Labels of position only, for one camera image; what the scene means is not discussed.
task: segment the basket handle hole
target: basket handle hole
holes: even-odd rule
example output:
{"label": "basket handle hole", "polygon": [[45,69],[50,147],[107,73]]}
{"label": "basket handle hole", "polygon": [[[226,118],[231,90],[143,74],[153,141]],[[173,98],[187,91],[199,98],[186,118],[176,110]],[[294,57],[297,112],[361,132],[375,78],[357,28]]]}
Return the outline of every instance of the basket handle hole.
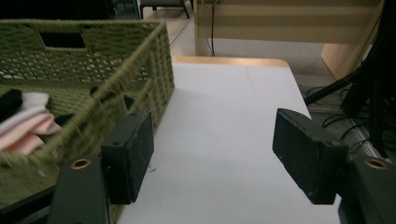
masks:
{"label": "basket handle hole", "polygon": [[40,33],[40,36],[46,47],[63,49],[86,48],[81,34]]}

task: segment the green wicker basket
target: green wicker basket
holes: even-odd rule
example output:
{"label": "green wicker basket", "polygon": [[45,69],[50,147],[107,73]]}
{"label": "green wicker basket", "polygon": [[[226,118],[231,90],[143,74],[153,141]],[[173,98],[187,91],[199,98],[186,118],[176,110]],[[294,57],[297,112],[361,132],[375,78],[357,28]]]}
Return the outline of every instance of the green wicker basket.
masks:
{"label": "green wicker basket", "polygon": [[[0,20],[0,94],[43,91],[55,117],[73,114],[32,154],[0,153],[0,208],[53,186],[64,161],[97,155],[133,111],[150,108],[155,131],[174,87],[164,21]],[[112,208],[117,220],[120,207]]]}

